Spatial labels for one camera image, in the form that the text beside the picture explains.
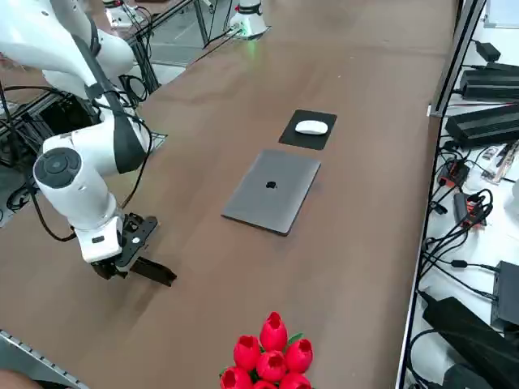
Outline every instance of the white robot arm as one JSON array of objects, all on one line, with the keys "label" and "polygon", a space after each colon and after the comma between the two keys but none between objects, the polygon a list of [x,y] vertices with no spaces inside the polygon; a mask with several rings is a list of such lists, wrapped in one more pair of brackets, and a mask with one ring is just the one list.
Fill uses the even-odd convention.
[{"label": "white robot arm", "polygon": [[123,214],[101,176],[136,170],[151,142],[128,118],[109,81],[131,69],[131,48],[99,32],[77,0],[0,3],[0,52],[42,69],[55,87],[107,107],[101,108],[101,124],[47,139],[33,173],[75,229],[85,261],[111,258],[122,250]]}]

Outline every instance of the table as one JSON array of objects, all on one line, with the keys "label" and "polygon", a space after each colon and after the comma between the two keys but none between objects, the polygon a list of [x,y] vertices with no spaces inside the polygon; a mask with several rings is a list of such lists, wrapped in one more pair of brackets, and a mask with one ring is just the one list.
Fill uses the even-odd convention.
[{"label": "table", "polygon": [[[90,387],[217,387],[238,335],[257,333],[271,310],[313,341],[317,387],[395,383],[439,128],[423,113],[454,9],[264,5],[264,38],[222,46],[140,112],[169,138],[129,210],[161,221],[148,257],[178,274],[171,289],[99,278],[29,206],[0,234],[2,327]],[[277,143],[296,109],[338,115],[322,152]],[[264,148],[322,160],[288,237],[220,217]],[[115,177],[110,189],[123,196],[134,179]]]},{"label": "table", "polygon": [[[498,48],[502,53],[499,63],[519,65],[519,56],[517,55],[514,45],[518,37],[519,31],[516,29],[484,28],[484,21],[480,19],[475,28],[473,39],[481,42],[491,42]],[[464,65],[486,65],[484,60],[477,54],[473,43],[469,45],[466,55],[461,59]],[[461,72],[457,75],[455,88],[459,88],[460,78]],[[439,133],[439,135],[445,135],[440,140],[440,146],[443,146],[445,142],[450,140],[447,136],[447,132],[444,130],[448,116],[492,108],[491,106],[484,107],[478,105],[478,103],[482,102],[474,102],[474,106],[472,107],[457,106],[460,103],[467,104],[469,101],[462,100],[458,95],[452,95],[450,97],[449,106],[446,110],[446,118],[443,120],[442,131]],[[474,149],[471,154],[471,159],[475,159],[481,151],[482,148]],[[483,164],[484,167],[483,159],[480,158],[478,162]],[[442,163],[441,158],[438,158],[436,166],[440,166]],[[519,174],[517,173],[518,168],[519,162],[516,159],[507,177],[512,180],[517,180],[519,178]],[[482,170],[478,167],[472,168],[463,189],[464,192],[468,194],[475,193],[484,187],[492,191],[494,196],[494,209],[487,218],[488,226],[477,233],[474,231],[470,232],[469,238],[463,246],[446,254],[442,259],[446,261],[464,259],[468,263],[483,263],[492,266],[496,266],[499,261],[519,264],[519,257],[515,254],[519,251],[519,221],[505,209],[506,204],[512,198],[513,184],[511,182],[502,181],[498,186],[493,186],[480,178],[481,172]],[[448,188],[441,189],[435,199],[442,196],[447,189]],[[453,194],[450,194],[442,201],[442,204],[449,210],[449,214],[444,216],[436,215],[434,212],[431,214],[428,226],[426,227],[426,236],[440,237],[456,224],[452,212],[452,200]],[[476,269],[457,270],[449,265],[442,264],[440,264],[440,266],[468,285],[484,292],[492,293],[494,285],[493,273]],[[471,291],[464,289],[461,285],[456,283],[456,281],[449,279],[437,269],[433,268],[427,273],[422,279],[419,288],[421,290],[427,290],[427,292],[436,299],[451,296],[457,298],[481,320],[490,324],[491,303],[487,299],[481,298]],[[410,326],[410,338],[413,338],[421,331],[431,328],[427,322],[422,319],[422,313],[426,306],[427,304],[421,298],[418,299],[413,311],[414,321]],[[437,334],[424,336],[414,347],[413,366],[424,378],[435,383],[442,383],[445,371],[454,365],[454,363],[459,362],[454,355],[452,348],[441,336]]]}]

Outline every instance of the tulip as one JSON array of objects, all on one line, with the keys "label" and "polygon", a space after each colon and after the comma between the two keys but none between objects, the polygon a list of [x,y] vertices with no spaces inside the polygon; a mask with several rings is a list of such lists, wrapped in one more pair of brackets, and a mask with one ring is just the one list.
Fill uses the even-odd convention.
[{"label": "tulip", "polygon": [[258,359],[256,364],[258,375],[265,381],[277,383],[286,374],[285,356],[280,351],[267,351]]},{"label": "tulip", "polygon": [[221,389],[253,389],[249,374],[240,367],[230,367],[220,378]]},{"label": "tulip", "polygon": [[273,383],[268,383],[267,381],[258,381],[254,384],[253,389],[277,389]]},{"label": "tulip", "polygon": [[311,383],[304,375],[288,373],[281,381],[279,389],[311,389]]},{"label": "tulip", "polygon": [[290,372],[304,373],[314,359],[314,352],[308,339],[301,339],[291,344],[285,354],[286,365]]},{"label": "tulip", "polygon": [[266,351],[283,351],[288,341],[289,334],[285,324],[277,312],[272,312],[265,321],[259,340]]},{"label": "tulip", "polygon": [[234,346],[234,362],[236,366],[251,371],[260,358],[260,342],[255,336],[240,336]]}]

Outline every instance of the mouse pad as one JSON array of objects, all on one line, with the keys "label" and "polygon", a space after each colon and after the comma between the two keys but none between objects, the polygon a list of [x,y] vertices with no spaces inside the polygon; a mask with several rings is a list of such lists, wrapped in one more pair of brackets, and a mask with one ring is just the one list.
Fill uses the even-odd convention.
[{"label": "mouse pad", "polygon": [[[299,134],[295,131],[295,127],[298,123],[304,122],[305,120],[316,120],[318,122],[326,123],[328,125],[328,132],[324,135]],[[283,131],[283,134],[281,134],[279,143],[312,148],[314,150],[322,150],[324,149],[324,146],[326,146],[326,142],[332,133],[336,120],[337,115],[298,109],[290,119],[290,122],[285,128],[285,131]]]}]

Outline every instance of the gray laptop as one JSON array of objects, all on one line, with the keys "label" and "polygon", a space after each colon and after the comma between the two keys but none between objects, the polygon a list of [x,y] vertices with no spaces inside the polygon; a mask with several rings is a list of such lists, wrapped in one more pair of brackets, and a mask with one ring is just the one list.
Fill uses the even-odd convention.
[{"label": "gray laptop", "polygon": [[263,150],[221,215],[288,235],[320,165],[306,156]]}]

